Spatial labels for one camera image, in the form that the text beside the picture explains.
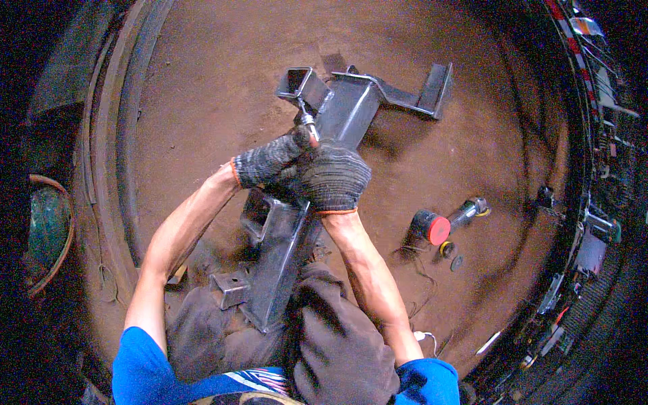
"gloved hand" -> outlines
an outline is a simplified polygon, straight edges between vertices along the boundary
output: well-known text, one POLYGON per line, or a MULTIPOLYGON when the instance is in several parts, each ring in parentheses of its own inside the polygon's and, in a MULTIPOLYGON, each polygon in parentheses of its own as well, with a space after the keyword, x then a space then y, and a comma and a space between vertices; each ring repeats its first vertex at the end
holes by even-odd
POLYGON ((371 179, 371 169, 358 152, 330 144, 310 149, 297 159, 295 169, 297 193, 319 214, 355 212, 371 179))
POLYGON ((232 157, 229 164, 241 187, 248 189, 275 178, 309 148, 309 141, 306 127, 298 125, 265 146, 232 157))

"blue t-shirt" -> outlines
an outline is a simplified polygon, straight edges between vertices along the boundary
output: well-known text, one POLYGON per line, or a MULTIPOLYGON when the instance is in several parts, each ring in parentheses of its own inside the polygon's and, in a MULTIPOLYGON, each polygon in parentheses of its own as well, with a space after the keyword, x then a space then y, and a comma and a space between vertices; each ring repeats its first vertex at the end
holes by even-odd
MULTIPOLYGON (((403 364, 396 372, 400 377, 397 405, 459 404, 457 371, 450 364, 423 358, 403 364)), ((162 350, 143 329, 130 327, 122 334, 113 363, 113 396, 117 405, 188 404, 202 398, 250 391, 287 396, 283 370, 264 367, 186 384, 176 378, 162 350)))

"dirt floor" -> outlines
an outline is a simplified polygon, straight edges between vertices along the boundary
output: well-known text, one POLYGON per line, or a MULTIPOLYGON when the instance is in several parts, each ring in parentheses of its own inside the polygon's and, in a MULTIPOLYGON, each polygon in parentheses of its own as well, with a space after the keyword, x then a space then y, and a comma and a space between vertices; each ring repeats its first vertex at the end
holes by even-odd
MULTIPOLYGON (((460 376, 476 351, 524 305, 553 242, 549 218, 528 202, 549 182, 558 197, 566 124, 557 96, 513 44, 450 1, 174 3, 152 57, 137 126, 140 227, 148 243, 163 219, 231 156, 289 129, 297 110, 273 93, 290 66, 321 68, 340 52, 362 73, 417 93, 433 63, 454 64, 452 99, 439 122, 381 110, 359 148, 373 169, 360 216, 386 258, 415 330, 432 332, 460 376), (421 208, 449 215, 486 197, 492 214, 452 235, 464 256, 450 271, 435 251, 395 253, 421 208)), ((200 249, 232 268, 245 241, 240 192, 200 249)), ((338 253, 330 266, 346 277, 338 253)), ((192 275, 190 285, 203 279, 192 275)), ((170 312, 178 298, 169 297, 170 312)), ((433 356, 431 339, 421 342, 433 356)))

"worker's right arm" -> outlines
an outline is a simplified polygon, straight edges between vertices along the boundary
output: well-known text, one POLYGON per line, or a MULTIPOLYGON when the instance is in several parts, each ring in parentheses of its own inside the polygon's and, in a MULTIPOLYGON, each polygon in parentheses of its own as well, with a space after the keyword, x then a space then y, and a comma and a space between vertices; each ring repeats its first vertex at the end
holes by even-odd
POLYGON ((360 308, 393 350, 396 365, 423 358, 396 282, 356 212, 371 169, 355 151, 322 145, 300 157, 297 175, 342 253, 360 308))

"red object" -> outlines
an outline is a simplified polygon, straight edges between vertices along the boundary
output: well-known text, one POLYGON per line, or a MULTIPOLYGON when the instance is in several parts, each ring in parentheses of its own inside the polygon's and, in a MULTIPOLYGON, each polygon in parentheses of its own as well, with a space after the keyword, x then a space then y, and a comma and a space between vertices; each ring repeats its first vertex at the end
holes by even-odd
POLYGON ((445 242, 450 234, 450 221, 447 218, 438 216, 434 218, 434 221, 430 224, 428 230, 428 240, 434 246, 438 246, 445 242))

